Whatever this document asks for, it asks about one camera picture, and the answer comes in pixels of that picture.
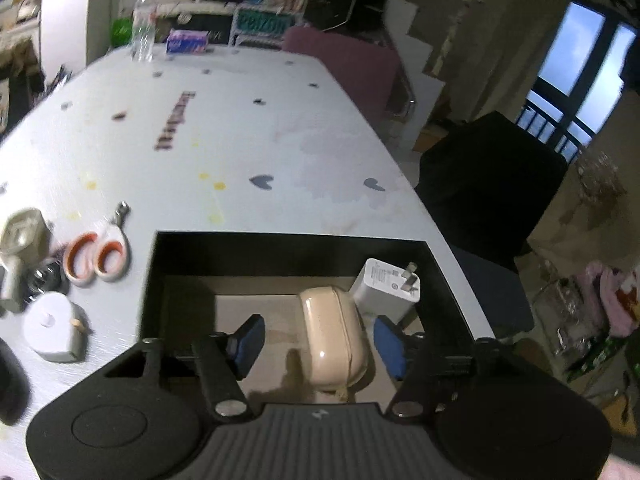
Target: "black chair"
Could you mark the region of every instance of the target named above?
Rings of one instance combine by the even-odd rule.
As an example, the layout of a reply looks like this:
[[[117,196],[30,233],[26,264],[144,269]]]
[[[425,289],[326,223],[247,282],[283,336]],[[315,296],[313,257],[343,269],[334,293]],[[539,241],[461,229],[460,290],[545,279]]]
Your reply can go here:
[[[564,157],[498,112],[452,131],[420,158],[416,193],[497,336],[533,328],[513,259],[567,167]]]

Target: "ribbed black surface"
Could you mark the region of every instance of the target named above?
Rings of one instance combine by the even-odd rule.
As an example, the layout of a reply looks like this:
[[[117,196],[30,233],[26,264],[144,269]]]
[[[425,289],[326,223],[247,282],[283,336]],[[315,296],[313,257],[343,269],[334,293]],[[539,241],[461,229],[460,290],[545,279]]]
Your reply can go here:
[[[277,405],[253,422],[216,430],[176,480],[466,479],[415,426],[375,404]]]

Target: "pink chair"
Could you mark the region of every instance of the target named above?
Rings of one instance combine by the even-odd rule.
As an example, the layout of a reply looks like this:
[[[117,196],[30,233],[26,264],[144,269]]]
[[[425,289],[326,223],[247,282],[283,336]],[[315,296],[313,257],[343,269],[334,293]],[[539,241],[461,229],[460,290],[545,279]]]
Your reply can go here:
[[[395,50],[310,27],[287,30],[282,49],[322,61],[371,126],[384,118],[400,67]]]

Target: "water bottle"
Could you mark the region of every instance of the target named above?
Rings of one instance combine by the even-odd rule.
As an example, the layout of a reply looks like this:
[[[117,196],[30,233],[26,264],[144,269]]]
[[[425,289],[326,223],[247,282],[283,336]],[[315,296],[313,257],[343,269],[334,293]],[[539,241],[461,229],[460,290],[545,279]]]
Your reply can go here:
[[[131,57],[133,61],[151,61],[156,42],[156,0],[137,0],[133,10]]]

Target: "gray heart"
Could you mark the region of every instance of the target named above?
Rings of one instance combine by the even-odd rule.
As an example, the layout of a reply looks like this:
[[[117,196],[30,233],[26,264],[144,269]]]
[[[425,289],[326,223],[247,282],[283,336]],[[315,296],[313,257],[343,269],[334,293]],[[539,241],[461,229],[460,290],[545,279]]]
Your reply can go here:
[[[255,187],[259,187],[260,189],[271,190],[271,186],[269,183],[273,180],[271,175],[256,175],[252,176],[249,179]]]
[[[378,181],[372,177],[369,177],[367,180],[365,180],[364,185],[367,186],[369,189],[373,189],[375,191],[386,191],[386,189],[383,188],[382,186],[379,186]]]

